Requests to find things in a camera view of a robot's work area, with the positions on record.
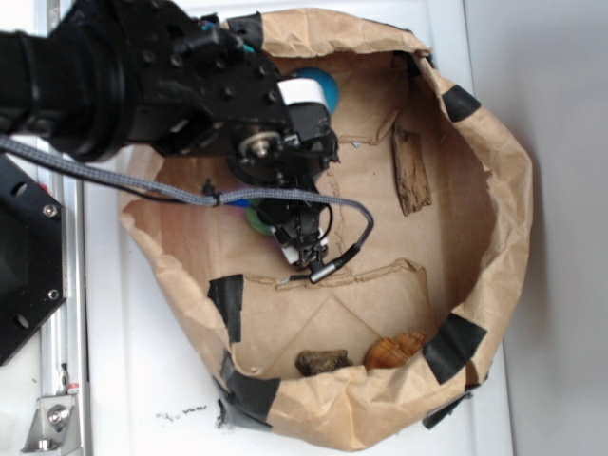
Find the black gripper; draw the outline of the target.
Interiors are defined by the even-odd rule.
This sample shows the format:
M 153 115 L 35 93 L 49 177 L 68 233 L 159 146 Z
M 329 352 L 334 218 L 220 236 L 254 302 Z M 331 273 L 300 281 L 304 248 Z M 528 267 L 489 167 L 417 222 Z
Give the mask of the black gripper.
M 238 18 L 223 28 L 209 19 L 170 18 L 158 26 L 160 154 L 221 156 L 250 185 L 305 189 L 336 161 L 337 138 L 320 84 L 280 74 L 261 50 L 260 19 Z M 258 218 L 290 265 L 324 265 L 333 227 L 328 204 L 265 198 Z

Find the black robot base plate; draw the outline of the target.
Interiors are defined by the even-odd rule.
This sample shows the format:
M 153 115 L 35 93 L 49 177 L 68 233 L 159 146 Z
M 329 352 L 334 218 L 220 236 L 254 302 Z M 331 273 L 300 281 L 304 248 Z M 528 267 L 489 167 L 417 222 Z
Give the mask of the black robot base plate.
M 1 364 L 65 301 L 63 206 L 1 157 Z

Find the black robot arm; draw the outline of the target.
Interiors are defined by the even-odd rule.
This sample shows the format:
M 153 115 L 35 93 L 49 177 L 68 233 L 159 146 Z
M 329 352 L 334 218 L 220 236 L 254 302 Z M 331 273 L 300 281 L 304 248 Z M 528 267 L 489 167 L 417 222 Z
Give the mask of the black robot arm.
M 170 1 L 78 1 L 47 37 L 1 36 L 1 133 L 47 140 L 88 162 L 145 144 L 166 158 L 223 157 L 289 262 L 327 253 L 315 191 L 337 159 L 321 85 L 283 76 L 261 50 L 259 16 L 223 28 Z

